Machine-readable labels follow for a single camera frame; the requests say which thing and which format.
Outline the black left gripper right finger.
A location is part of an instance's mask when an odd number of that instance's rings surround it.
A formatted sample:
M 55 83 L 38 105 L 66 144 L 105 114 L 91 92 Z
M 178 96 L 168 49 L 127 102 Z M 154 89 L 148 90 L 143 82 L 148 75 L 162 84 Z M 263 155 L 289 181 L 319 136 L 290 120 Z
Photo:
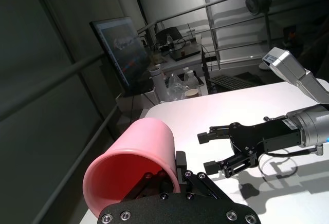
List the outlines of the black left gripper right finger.
M 232 202 L 204 172 L 194 174 L 187 169 L 186 153 L 176 152 L 177 179 L 182 193 L 202 195 L 213 199 L 220 199 Z

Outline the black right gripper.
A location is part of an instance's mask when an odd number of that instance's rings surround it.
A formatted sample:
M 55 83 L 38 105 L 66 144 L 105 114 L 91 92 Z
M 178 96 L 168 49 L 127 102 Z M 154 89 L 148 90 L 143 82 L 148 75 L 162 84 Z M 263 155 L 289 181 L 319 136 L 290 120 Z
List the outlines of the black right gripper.
M 199 133 L 199 144 L 230 139 L 236 152 L 221 161 L 205 162 L 206 174 L 214 175 L 221 171 L 225 178 L 231 178 L 243 170 L 256 167 L 259 164 L 258 155 L 301 145 L 300 130 L 291 128 L 283 120 L 281 118 L 251 126 L 232 123 L 230 133 L 228 125 L 211 126 L 208 132 Z

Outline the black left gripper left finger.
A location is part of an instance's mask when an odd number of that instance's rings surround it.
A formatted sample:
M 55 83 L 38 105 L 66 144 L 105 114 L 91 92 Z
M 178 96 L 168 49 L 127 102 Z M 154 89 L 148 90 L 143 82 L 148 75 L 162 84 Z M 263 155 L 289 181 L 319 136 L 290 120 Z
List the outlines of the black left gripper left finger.
M 146 172 L 139 181 L 129 190 L 122 201 L 135 200 L 164 193 L 174 193 L 174 184 L 165 171 L 157 174 Z

